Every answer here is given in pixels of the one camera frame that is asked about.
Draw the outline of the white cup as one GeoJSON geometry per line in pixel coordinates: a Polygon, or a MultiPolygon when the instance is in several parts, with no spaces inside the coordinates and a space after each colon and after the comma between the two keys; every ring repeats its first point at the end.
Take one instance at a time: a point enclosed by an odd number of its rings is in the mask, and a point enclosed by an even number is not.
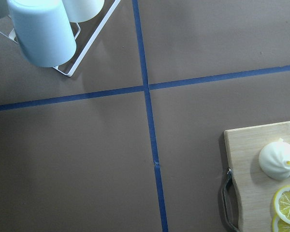
{"type": "Polygon", "coordinates": [[[105,0],[63,0],[62,2],[69,21],[80,23],[97,16],[105,0]]]}

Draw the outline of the blue cup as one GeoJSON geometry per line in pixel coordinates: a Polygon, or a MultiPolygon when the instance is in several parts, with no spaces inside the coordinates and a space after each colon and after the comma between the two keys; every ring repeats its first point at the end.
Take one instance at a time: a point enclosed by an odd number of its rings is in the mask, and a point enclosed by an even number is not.
{"type": "Polygon", "coordinates": [[[76,42],[61,0],[7,1],[18,44],[25,58],[39,67],[69,61],[76,42]]]}

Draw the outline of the bamboo cutting board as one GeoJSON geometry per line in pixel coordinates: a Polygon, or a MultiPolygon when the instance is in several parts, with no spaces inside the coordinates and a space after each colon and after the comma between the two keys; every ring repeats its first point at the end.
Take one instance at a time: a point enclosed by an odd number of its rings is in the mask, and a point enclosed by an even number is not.
{"type": "Polygon", "coordinates": [[[290,144],[290,121],[224,131],[228,165],[238,202],[238,227],[242,232],[270,232],[275,215],[273,197],[290,185],[290,177],[277,181],[259,166],[259,153],[282,138],[290,144]]]}

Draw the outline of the white steamed bun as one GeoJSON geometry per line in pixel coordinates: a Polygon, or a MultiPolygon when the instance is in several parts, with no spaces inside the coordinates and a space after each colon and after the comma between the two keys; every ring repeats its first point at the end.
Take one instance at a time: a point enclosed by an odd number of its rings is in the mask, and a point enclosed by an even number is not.
{"type": "Polygon", "coordinates": [[[290,178],[290,144],[282,138],[268,143],[259,152],[259,166],[272,179],[290,178]]]}

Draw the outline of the lower lemon slice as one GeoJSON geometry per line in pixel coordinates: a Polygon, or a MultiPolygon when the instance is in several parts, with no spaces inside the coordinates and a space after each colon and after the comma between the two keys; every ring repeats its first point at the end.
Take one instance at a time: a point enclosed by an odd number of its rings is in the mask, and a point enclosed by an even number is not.
{"type": "Polygon", "coordinates": [[[272,232],[290,232],[290,224],[275,215],[272,220],[272,232]]]}

